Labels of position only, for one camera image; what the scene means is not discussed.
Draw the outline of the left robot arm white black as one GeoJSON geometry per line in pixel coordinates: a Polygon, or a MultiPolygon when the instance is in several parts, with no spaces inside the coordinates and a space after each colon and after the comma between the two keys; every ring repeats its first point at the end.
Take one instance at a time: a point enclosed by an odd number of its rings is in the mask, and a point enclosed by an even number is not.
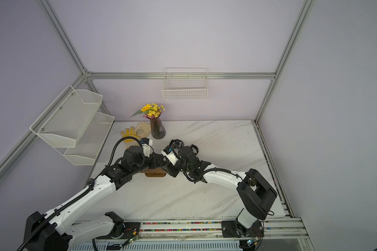
{"type": "Polygon", "coordinates": [[[98,237],[123,236],[126,231],[124,220],[113,211],[77,226],[74,223],[102,199],[131,181],[134,175],[170,166],[168,156],[173,155],[173,148],[166,146],[161,153],[156,153],[149,138],[136,140],[136,146],[127,148],[121,158],[115,159],[118,146],[125,140],[127,138],[123,137],[117,141],[108,164],[97,177],[89,179],[79,193],[46,213],[36,211],[27,218],[24,240],[18,250],[67,251],[98,237]]]}

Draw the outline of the wooden watch stand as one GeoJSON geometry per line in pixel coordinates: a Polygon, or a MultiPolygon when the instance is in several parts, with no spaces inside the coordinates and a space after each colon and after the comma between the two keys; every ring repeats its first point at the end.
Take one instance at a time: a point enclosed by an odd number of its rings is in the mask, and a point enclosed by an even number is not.
{"type": "Polygon", "coordinates": [[[149,178],[162,178],[167,175],[167,172],[164,171],[162,168],[147,169],[143,171],[142,173],[144,173],[145,176],[149,178]]]}

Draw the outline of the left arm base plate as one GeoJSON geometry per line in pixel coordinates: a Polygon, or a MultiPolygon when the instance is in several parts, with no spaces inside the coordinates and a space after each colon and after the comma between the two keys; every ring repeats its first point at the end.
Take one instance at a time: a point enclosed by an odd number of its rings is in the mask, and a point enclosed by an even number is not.
{"type": "Polygon", "coordinates": [[[141,227],[140,222],[124,222],[115,227],[115,232],[112,234],[112,239],[129,239],[139,232],[141,227]]]}

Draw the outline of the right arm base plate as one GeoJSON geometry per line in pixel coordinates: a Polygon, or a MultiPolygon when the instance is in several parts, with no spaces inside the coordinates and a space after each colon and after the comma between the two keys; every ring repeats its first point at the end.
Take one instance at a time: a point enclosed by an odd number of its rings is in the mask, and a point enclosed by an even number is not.
{"type": "Polygon", "coordinates": [[[262,222],[257,220],[252,227],[246,228],[238,221],[222,221],[224,238],[264,237],[262,222]]]}

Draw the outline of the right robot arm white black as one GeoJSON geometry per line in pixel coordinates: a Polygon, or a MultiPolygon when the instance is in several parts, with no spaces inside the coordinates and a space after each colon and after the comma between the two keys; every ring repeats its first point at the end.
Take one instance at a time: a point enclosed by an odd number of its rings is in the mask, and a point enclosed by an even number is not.
{"type": "Polygon", "coordinates": [[[194,146],[167,146],[161,154],[170,162],[172,174],[182,172],[192,183],[211,183],[237,191],[244,205],[235,219],[236,229],[249,231],[253,225],[271,215],[271,208],[278,197],[273,186],[256,169],[237,172],[220,168],[197,157],[194,146]]]}

